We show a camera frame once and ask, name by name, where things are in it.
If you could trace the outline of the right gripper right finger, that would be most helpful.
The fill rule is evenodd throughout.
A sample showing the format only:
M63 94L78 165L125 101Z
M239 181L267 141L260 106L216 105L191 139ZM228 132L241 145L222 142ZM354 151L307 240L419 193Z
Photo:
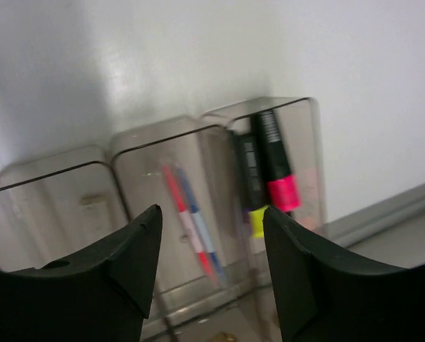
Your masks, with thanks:
M425 341L425 264L358 255L276 207L263 228L283 341Z

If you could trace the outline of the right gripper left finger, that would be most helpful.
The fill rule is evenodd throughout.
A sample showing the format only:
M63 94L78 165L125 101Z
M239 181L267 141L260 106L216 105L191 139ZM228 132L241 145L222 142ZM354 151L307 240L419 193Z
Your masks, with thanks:
M41 267L0 271L0 341L138 341L149 317L163 214L153 205Z

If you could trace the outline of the grey white eraser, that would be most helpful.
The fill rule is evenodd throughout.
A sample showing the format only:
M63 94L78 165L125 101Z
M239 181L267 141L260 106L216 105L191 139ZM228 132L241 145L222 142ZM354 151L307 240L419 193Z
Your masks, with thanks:
M108 208L104 196L85 197L80 201L85 240L94 242L108 231Z

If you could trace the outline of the yellow black highlighter marker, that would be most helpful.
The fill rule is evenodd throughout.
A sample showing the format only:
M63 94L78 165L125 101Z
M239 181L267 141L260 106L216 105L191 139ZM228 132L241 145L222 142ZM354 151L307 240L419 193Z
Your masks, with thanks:
M268 206L265 205L259 209L248 212L250 229L253 238L259 239L264 237L263 218L267 208Z

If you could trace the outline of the pink black highlighter marker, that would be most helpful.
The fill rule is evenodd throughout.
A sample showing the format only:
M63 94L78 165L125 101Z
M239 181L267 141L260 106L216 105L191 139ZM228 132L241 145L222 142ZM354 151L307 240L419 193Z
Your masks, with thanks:
M301 199L274 111L259 113L254 129L262 158L263 178L272 204L292 216L301 205Z

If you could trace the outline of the pink double-ended pen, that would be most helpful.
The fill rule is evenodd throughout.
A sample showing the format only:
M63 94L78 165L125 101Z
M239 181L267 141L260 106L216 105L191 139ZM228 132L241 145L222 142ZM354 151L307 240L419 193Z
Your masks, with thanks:
M217 277L214 274L214 271L210 265L210 261L205 252L205 248L200 240L200 237L196 231L193 218L188 211L187 205L183 199L183 196L180 191L178 182L175 179L171 169L168 165L162 165L163 174L165 181L167 182L168 189L173 198L175 207L178 211L182 227L185 234L187 235L188 241L195 253L199 264L204 272L204 274L210 279L214 286L218 285Z

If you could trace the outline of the blue ballpoint pen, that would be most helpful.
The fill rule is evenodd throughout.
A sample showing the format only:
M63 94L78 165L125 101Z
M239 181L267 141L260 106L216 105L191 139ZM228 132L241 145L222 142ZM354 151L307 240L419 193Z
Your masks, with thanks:
M195 198L191 184L188 181L187 175L185 174L185 172L183 171L181 167L175 166L175 171L180 181L180 184L183 187L186 199L190 206L190 213L193 217L193 221L195 223L197 231L205 247L205 251L210 257L210 260L215 268L215 271L220 278L221 284L224 287L226 287L228 283L227 283L227 277L225 275L225 271L217 256L217 251L213 243L210 230L208 229L208 226L206 225L205 218L200 210L198 201Z

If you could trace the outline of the purple black highlighter marker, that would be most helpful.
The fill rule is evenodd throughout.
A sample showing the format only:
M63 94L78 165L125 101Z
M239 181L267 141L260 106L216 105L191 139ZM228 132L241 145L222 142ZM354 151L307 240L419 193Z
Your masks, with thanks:
M267 195L262 179L257 141L252 133L234 133L232 137L245 208L249 212L259 210L267 204Z

